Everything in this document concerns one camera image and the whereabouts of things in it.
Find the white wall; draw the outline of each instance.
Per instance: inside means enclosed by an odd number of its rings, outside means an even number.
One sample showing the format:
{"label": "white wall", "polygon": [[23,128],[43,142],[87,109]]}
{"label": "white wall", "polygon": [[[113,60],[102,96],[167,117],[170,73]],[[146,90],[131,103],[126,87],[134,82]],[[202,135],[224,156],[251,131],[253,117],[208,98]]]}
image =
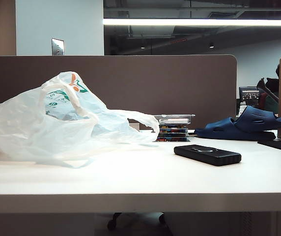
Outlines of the white wall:
{"label": "white wall", "polygon": [[261,78],[277,78],[281,40],[212,50],[204,54],[231,54],[237,58],[237,97],[240,86],[256,86]]}
{"label": "white wall", "polygon": [[16,0],[16,53],[51,55],[51,39],[65,55],[103,55],[103,1]]}

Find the orange logo on bag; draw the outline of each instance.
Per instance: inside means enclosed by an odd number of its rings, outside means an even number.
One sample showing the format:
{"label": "orange logo on bag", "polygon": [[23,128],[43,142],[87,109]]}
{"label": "orange logo on bag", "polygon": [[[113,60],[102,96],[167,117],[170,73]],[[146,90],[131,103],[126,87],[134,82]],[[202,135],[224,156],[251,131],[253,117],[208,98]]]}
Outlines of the orange logo on bag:
{"label": "orange logo on bag", "polygon": [[75,74],[72,74],[72,82],[69,84],[76,92],[88,92],[83,86],[80,85],[80,81],[76,79]]}

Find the stack of cd cases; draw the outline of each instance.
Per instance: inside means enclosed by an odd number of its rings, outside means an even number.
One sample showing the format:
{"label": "stack of cd cases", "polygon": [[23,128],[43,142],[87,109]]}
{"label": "stack of cd cases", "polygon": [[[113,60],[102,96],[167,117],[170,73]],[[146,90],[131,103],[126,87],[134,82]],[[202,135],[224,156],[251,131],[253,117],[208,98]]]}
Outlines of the stack of cd cases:
{"label": "stack of cd cases", "polygon": [[195,115],[155,115],[159,121],[158,142],[189,142],[188,128]]}

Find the blue slide sandal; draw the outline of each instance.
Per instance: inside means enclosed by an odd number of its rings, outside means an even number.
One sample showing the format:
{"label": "blue slide sandal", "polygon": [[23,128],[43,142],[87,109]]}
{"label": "blue slide sandal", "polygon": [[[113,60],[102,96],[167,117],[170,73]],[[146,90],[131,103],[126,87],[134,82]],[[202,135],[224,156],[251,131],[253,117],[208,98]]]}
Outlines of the blue slide sandal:
{"label": "blue slide sandal", "polygon": [[278,129],[281,127],[281,117],[276,117],[273,112],[247,106],[234,125],[244,132]]}
{"label": "blue slide sandal", "polygon": [[215,123],[207,124],[204,129],[196,129],[195,134],[200,138],[264,141],[274,140],[273,132],[244,132],[238,129],[232,118],[228,117]]}

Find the black power bank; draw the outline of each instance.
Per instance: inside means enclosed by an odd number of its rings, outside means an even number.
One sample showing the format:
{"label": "black power bank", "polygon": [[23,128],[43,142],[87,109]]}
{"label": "black power bank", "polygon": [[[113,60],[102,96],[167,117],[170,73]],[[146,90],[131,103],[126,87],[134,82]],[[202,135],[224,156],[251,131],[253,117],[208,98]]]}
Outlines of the black power bank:
{"label": "black power bank", "polygon": [[241,154],[200,145],[186,145],[174,148],[174,153],[213,166],[225,166],[239,163]]}

